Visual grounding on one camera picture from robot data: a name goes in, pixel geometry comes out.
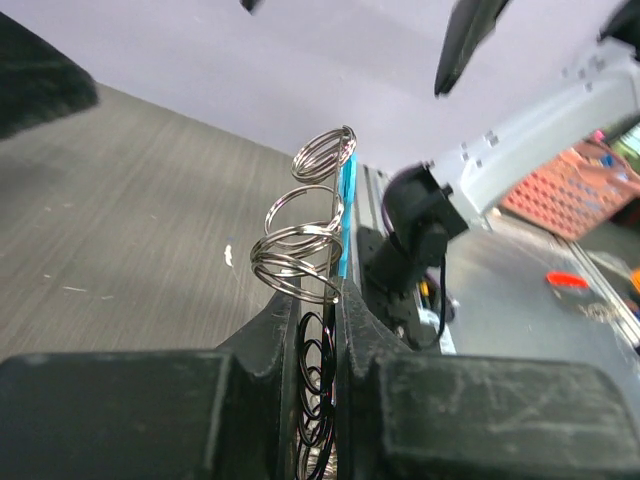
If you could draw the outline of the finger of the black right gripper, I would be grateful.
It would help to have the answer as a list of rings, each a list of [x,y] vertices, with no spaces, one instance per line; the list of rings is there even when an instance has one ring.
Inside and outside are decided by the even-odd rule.
[[[452,9],[434,81],[434,95],[448,95],[480,43],[494,31],[509,0],[458,0]]]

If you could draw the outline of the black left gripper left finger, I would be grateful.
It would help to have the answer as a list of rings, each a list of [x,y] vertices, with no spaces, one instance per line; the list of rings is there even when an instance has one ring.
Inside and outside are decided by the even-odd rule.
[[[1,365],[5,479],[291,479],[300,304],[212,350],[25,354]]]

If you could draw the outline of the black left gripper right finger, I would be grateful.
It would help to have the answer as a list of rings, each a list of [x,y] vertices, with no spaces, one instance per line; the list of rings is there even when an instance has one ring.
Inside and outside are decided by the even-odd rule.
[[[639,431],[580,363],[415,352],[345,280],[336,308],[341,479],[635,479]]]

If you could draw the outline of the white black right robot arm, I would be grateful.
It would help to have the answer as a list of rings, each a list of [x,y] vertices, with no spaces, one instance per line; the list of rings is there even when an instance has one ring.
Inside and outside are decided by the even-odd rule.
[[[560,78],[481,138],[407,168],[387,186],[388,235],[363,284],[407,296],[448,243],[506,198],[516,214],[575,239],[639,191],[634,170],[596,131],[639,115],[639,5],[619,7]]]

